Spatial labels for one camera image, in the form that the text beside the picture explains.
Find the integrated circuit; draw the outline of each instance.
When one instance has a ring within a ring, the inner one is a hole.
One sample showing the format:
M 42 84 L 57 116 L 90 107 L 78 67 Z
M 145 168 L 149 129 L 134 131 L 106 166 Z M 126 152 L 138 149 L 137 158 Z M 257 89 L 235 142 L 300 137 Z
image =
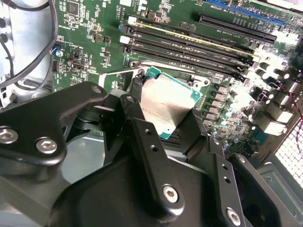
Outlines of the integrated circuit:
M 67 2 L 67 12 L 73 15 L 79 15 L 79 4 L 75 2 Z

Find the black pcie slot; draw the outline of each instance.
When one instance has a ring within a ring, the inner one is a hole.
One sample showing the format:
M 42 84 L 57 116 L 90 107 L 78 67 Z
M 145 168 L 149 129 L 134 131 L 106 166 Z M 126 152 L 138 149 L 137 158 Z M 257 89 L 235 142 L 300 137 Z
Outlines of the black pcie slot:
M 269 44 L 273 44 L 276 41 L 276 36 L 270 35 L 264 32 L 251 30 L 245 27 L 233 25 L 227 22 L 223 22 L 217 19 L 213 19 L 211 17 L 201 16 L 199 19 L 199 23 L 202 25 L 206 25 L 209 27 L 214 27 L 226 32 L 230 32 L 231 34 L 238 34 L 244 37 L 253 38 L 255 40 L 263 41 Z
M 228 76 L 228 77 L 241 77 L 241 74 L 239 74 L 237 72 L 218 69 L 216 67 L 208 66 L 205 64 L 201 64 L 199 62 L 190 61 L 190 60 L 183 59 L 180 57 L 171 56 L 169 54 L 161 53 L 159 51 L 155 51 L 155 50 L 151 50 L 151 49 L 146 49 L 146 48 L 142 48 L 142 47 L 138 47 L 138 46 L 131 46 L 131 45 L 128 46 L 128 49 L 126 50 L 126 52 L 132 52 L 132 51 L 135 51 L 137 53 L 142 53 L 142 54 L 145 54 L 145 55 L 148 55 L 151 57 L 162 58 L 163 60 L 170 60 L 174 63 L 182 63 L 188 67 L 199 67 L 201 69 L 209 70 L 214 73 L 220 73 L 220 74 Z
M 207 64 L 207 65 L 212 66 L 212 67 L 218 67 L 220 69 L 225 69 L 225 70 L 230 70 L 230 71 L 243 69 L 242 66 L 237 65 L 237 64 L 233 64 L 231 62 L 218 61 L 217 59 L 214 59 L 212 57 L 203 56 L 201 54 L 196 54 L 196 53 L 189 52 L 189 51 L 179 50 L 177 47 L 168 46 L 168 45 L 161 44 L 161 43 L 151 41 L 151 40 L 144 40 L 144 39 L 140 39 L 140 38 L 135 38 L 135 44 L 140 44 L 140 45 L 143 45 L 143 46 L 144 45 L 149 45 L 149 46 L 159 47 L 163 51 L 164 50 L 169 51 L 169 52 L 166 52 L 166 54 L 170 54 L 170 55 L 171 54 L 172 55 L 181 54 L 186 58 L 193 57 L 193 58 L 197 59 L 198 61 L 202 61 L 203 64 Z
M 138 21 L 142 21 L 146 24 L 151 24 L 151 25 L 153 25 L 153 27 L 158 27 L 158 28 L 162 28 L 162 29 L 165 29 L 165 30 L 168 30 L 168 31 L 173 31 L 173 32 L 181 32 L 181 33 L 183 33 L 187 36 L 191 36 L 191 37 L 194 37 L 194 38 L 199 38 L 201 40 L 204 40 L 204 41 L 207 41 L 207 42 L 210 42 L 210 43 L 219 44 L 219 45 L 222 45 L 222 46 L 226 46 L 226 47 L 230 47 L 230 48 L 233 48 L 233 49 L 241 50 L 241 51 L 244 51 L 244 52 L 247 52 L 247 53 L 252 53 L 253 52 L 253 50 L 251 50 L 251 49 L 249 49 L 245 46 L 233 45 L 231 43 L 224 42 L 222 40 L 215 39 L 215 38 L 212 38 L 212 37 L 209 37 L 209 36 L 206 36 L 204 34 L 197 33 L 197 32 L 188 31 L 187 29 L 183 29 L 183 28 L 180 28 L 180 27 L 175 27 L 175 26 L 171 26 L 171 25 L 168 25 L 168 24 L 158 23 L 158 22 L 155 22 L 153 20 L 149 20 L 149 19 L 141 18 L 141 17 L 137 17 L 137 19 L 138 19 Z
M 160 34 L 160 33 L 157 33 L 157 32 L 145 30 L 143 28 L 136 28 L 136 27 L 133 28 L 132 27 L 132 31 L 135 31 L 135 33 L 138 34 L 138 35 L 148 35 L 148 36 L 152 36 L 152 37 L 157 37 L 157 38 L 161 39 L 163 42 L 176 42 L 178 44 L 183 44 L 183 45 L 186 45 L 188 47 L 198 48 L 201 51 L 208 52 L 209 54 L 214 54 L 215 53 L 223 59 L 229 58 L 230 60 L 239 61 L 239 62 L 242 62 L 244 64 L 245 63 L 249 64 L 252 61 L 251 57 L 240 56 L 240 55 L 237 55 L 237 54 L 232 53 L 232 52 L 227 52 L 227 51 L 224 51 L 224 50 L 215 49 L 215 48 L 212 48 L 212 47 L 207 46 L 207 45 L 196 44 L 196 43 L 190 42 L 189 40 L 176 38 L 176 37 L 169 36 L 169 35 L 166 35 L 166 34 Z

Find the blue pcie slot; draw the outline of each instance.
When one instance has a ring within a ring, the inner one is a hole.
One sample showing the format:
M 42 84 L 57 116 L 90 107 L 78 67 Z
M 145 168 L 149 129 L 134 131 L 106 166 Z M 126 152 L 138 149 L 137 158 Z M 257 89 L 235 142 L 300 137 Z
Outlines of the blue pcie slot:
M 246 14 L 246 15 L 251 16 L 251 17 L 259 18 L 261 20 L 268 21 L 270 23 L 275 23 L 275 24 L 283 25 L 283 26 L 285 25 L 285 22 L 282 21 L 282 20 L 278 20 L 278 19 L 274 19 L 274 18 L 270 18 L 270 17 L 265 17 L 265 16 L 262 16 L 262 15 L 257 14 L 257 13 L 249 12 L 245 9 L 241 9 L 241 8 L 237 8 L 237 7 L 233 7 L 233 6 L 227 6 L 223 2 L 220 2 L 220 1 L 205 0 L 205 2 L 207 2 L 209 4 L 212 4 L 212 5 L 219 6 L 219 7 L 224 8 L 224 9 L 229 9 L 231 11 L 235 11 L 235 12 L 239 12 L 239 13 L 242 13 L 242 14 Z

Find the black cable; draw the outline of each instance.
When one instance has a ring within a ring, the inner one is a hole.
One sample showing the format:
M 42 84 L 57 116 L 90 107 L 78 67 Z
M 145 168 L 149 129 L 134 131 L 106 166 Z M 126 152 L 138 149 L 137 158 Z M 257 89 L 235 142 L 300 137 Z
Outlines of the black cable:
M 18 6 L 12 0 L 2 0 L 2 2 L 6 5 L 8 5 L 9 7 L 12 7 L 13 9 L 19 9 L 19 10 L 28 11 L 28 12 L 36 12 L 36 11 L 40 11 L 40 10 L 43 10 L 43 9 L 49 7 L 49 2 L 46 2 L 42 6 L 38 6 L 38 7 L 34 7 L 34 8 L 26 8 L 26 7 Z
M 57 13 L 55 9 L 55 5 L 53 0 L 49 0 L 49 6 L 51 10 L 52 15 L 52 38 L 51 41 L 43 48 L 43 50 L 38 54 L 38 56 L 28 65 L 26 66 L 22 71 L 17 73 L 15 76 L 7 79 L 3 83 L 0 84 L 0 88 L 4 88 L 8 85 L 14 84 L 18 82 L 19 80 L 26 77 L 31 71 L 33 71 L 37 65 L 41 62 L 41 60 L 49 53 L 49 50 L 54 46 L 57 40 L 58 36 L 58 18 Z
M 14 63 L 13 63 L 13 59 L 10 55 L 10 52 L 7 48 L 7 46 L 4 44 L 4 42 L 0 39 L 0 44 L 1 46 L 3 47 L 3 49 L 5 50 L 6 54 L 8 55 L 7 59 L 9 60 L 9 64 L 10 64 L 10 77 L 14 77 Z M 15 83 L 15 85 L 22 89 L 22 90 L 25 90 L 25 91 L 36 91 L 38 89 L 41 89 L 46 83 L 47 83 L 47 80 L 48 80 L 48 76 L 50 74 L 50 72 L 52 71 L 53 69 L 53 60 L 54 60 L 54 55 L 51 55 L 51 58 L 50 58 L 50 62 L 49 62 L 49 66 L 48 66 L 48 70 L 47 70 L 47 73 L 46 73 L 46 76 L 45 78 L 43 79 L 43 81 L 41 82 L 40 85 L 38 85 L 37 87 L 35 88 L 29 88 L 29 87 L 24 87 L 20 84 L 18 84 L 17 82 Z
M 40 85 L 38 85 L 35 88 L 29 88 L 29 87 L 22 86 L 22 85 L 18 84 L 18 82 L 16 82 L 15 83 L 16 87 L 18 87 L 18 88 L 20 88 L 22 90 L 25 90 L 25 91 L 37 91 L 38 89 L 41 89 L 47 83 L 49 75 L 50 75 L 50 73 L 51 73 L 51 71 L 53 69 L 53 60 L 54 60 L 54 57 L 55 57 L 54 55 L 51 55 L 46 76 L 45 76 L 45 78 L 43 79 L 43 81 L 41 82 Z
M 9 60 L 9 65 L 10 65 L 10 76 L 12 77 L 12 75 L 14 75 L 14 63 L 13 63 L 13 58 L 10 55 L 10 52 L 7 48 L 7 46 L 5 45 L 5 43 L 3 42 L 3 40 L 0 38 L 0 44 L 3 47 L 3 49 L 5 50 L 5 53 L 8 55 L 7 59 Z

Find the motherboard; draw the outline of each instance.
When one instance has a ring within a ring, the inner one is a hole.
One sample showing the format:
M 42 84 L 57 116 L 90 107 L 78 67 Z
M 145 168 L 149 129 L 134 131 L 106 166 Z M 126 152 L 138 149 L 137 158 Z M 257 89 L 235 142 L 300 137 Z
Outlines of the motherboard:
M 287 130 L 302 92 L 303 13 L 258 0 L 55 0 L 53 91 L 83 81 L 126 90 L 153 66 L 202 97 L 207 130 L 249 155 Z M 168 141 L 178 146 L 178 135 Z

